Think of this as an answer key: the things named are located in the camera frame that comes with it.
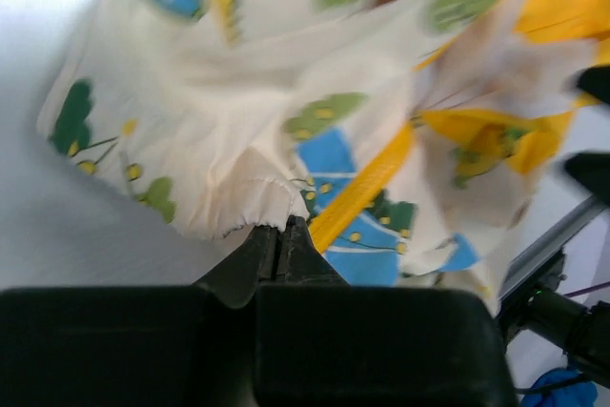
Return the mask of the yellow cream dinosaur print jacket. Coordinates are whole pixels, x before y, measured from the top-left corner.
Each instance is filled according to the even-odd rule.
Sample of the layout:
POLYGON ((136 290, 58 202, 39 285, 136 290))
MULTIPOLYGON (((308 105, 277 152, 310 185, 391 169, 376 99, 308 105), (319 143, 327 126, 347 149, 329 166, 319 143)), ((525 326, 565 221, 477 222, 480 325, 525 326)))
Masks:
POLYGON ((305 220, 350 284, 495 307, 609 0, 98 0, 37 120, 180 233, 305 220))

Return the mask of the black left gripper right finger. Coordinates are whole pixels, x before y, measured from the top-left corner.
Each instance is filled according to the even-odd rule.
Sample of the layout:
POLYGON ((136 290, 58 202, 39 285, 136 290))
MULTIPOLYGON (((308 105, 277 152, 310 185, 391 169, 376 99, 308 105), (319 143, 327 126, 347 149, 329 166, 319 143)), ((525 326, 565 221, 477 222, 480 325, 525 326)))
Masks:
POLYGON ((514 406, 498 326, 460 290, 355 287, 291 217, 254 296, 261 406, 514 406))

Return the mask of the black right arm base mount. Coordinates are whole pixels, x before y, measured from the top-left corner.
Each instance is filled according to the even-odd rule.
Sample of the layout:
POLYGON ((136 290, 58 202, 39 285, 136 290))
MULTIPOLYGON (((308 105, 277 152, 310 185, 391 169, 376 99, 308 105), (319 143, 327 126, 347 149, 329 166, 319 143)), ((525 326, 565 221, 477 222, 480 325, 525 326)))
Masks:
POLYGON ((565 278, 558 250, 502 301, 498 326, 505 343, 529 330, 562 349, 579 371, 577 381, 609 386, 609 304, 587 307, 558 293, 565 278))

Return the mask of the aluminium front table rail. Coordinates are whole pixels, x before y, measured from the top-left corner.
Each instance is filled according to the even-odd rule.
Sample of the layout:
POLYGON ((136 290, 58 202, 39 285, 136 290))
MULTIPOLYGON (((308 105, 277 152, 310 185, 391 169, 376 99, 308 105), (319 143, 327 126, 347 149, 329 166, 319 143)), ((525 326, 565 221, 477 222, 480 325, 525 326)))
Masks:
POLYGON ((594 197, 588 197, 523 250, 510 264, 499 299, 503 301, 512 294, 533 275, 537 268, 604 210, 605 208, 594 197))

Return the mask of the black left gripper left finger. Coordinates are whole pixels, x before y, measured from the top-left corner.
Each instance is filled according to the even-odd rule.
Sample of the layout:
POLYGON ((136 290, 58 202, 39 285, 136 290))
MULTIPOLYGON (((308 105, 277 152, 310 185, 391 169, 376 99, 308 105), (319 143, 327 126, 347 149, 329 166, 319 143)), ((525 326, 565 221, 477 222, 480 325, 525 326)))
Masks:
POLYGON ((1 294, 5 406, 203 406, 247 384, 251 302, 283 235, 257 227, 188 286, 1 294))

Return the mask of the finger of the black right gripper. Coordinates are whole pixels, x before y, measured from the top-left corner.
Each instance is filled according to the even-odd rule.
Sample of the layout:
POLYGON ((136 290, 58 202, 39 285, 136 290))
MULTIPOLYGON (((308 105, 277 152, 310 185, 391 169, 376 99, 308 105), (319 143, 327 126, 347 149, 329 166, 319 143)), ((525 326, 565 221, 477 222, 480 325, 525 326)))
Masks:
POLYGON ((610 206, 610 154, 576 153, 563 163, 564 171, 593 195, 600 204, 610 206))
POLYGON ((610 67, 595 66, 582 71, 571 84, 577 93, 578 107, 609 105, 610 67))

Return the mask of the blue object at base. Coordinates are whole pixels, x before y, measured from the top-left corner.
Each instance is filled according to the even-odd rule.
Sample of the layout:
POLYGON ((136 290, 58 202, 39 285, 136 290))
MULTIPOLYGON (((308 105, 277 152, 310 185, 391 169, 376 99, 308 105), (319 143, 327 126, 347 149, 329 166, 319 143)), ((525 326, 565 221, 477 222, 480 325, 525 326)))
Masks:
POLYGON ((594 407, 599 395, 595 383, 571 367, 548 371, 518 393, 520 407, 594 407))

